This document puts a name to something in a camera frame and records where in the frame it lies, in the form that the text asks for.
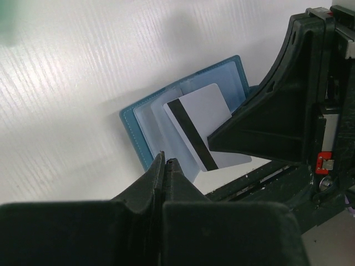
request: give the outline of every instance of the black magnetic stripe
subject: black magnetic stripe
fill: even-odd
[[[168,103],[168,107],[174,114],[177,122],[180,124],[182,130],[191,142],[193,148],[197,152],[207,171],[218,169],[215,160],[213,160],[210,151],[207,149],[204,141],[196,130],[194,123],[192,123],[181,101],[179,99],[171,101]]]

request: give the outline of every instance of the white textured surface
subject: white textured surface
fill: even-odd
[[[257,84],[290,15],[330,5],[19,0],[0,44],[0,202],[112,198],[143,173],[119,110],[234,54]],[[245,171],[196,184],[207,192]]]

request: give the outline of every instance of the black plastic bracket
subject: black plastic bracket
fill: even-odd
[[[209,137],[210,150],[306,163],[315,105],[326,97],[334,30],[327,13],[308,9],[292,16],[259,90]]]

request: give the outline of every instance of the black plastic mount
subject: black plastic mount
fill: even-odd
[[[259,90],[209,137],[210,150],[306,163],[315,105],[326,98],[334,30],[335,19],[316,9],[292,16]]]
[[[279,203],[211,202],[157,155],[112,201],[0,208],[0,265],[309,265]]]

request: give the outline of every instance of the red latch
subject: red latch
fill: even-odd
[[[331,151],[322,151],[318,154],[316,173],[319,175],[327,175],[329,170],[333,170],[334,161],[331,160]]]

